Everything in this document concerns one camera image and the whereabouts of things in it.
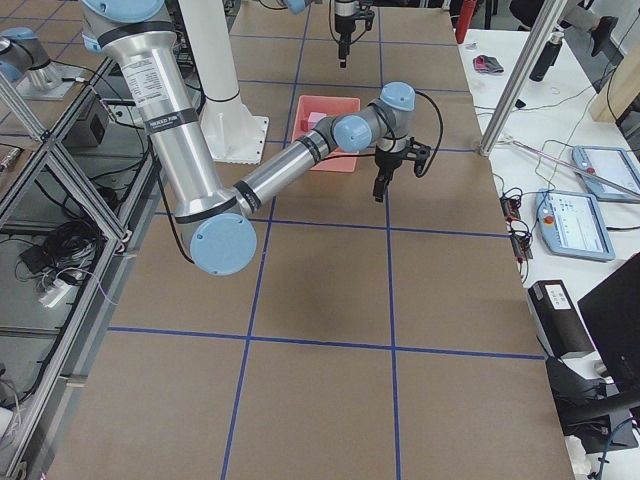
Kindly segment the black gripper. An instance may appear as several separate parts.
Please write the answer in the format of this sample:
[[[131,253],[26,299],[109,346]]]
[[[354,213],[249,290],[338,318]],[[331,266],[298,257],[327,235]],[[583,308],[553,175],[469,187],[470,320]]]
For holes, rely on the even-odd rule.
[[[356,21],[353,16],[340,16],[334,15],[334,28],[339,35],[338,41],[338,64],[339,68],[345,68],[345,61],[347,61],[350,54],[350,42],[352,34],[356,30]]]
[[[404,154],[402,151],[387,152],[377,148],[374,161],[378,167],[378,174],[374,181],[373,197],[376,202],[383,202],[394,172],[404,161]]]

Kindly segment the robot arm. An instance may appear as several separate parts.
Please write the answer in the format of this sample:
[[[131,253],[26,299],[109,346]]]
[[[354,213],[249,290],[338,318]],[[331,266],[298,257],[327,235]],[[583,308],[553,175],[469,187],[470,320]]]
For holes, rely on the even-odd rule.
[[[311,6],[312,1],[259,1],[259,4],[270,10],[285,10],[293,14],[301,13]],[[359,21],[367,23],[364,17],[369,13],[367,7],[362,7],[359,1],[329,1],[328,28],[332,41],[337,46],[338,66],[346,69],[351,45],[354,43],[356,24]]]
[[[262,159],[268,119],[244,105],[224,7],[179,5],[203,89],[197,109],[173,53],[177,36],[162,1],[86,1],[89,48],[114,60],[177,199],[175,220],[201,270],[231,275],[252,260],[257,237],[249,215],[333,151],[358,152],[405,138],[415,90],[385,85],[363,110],[321,119],[269,160]]]

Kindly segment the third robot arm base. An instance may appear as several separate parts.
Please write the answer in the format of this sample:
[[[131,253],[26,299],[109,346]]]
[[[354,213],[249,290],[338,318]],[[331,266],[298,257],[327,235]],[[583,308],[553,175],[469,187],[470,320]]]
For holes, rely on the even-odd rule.
[[[30,100],[61,100],[74,84],[84,81],[82,67],[54,63],[27,27],[1,32],[1,73]]]

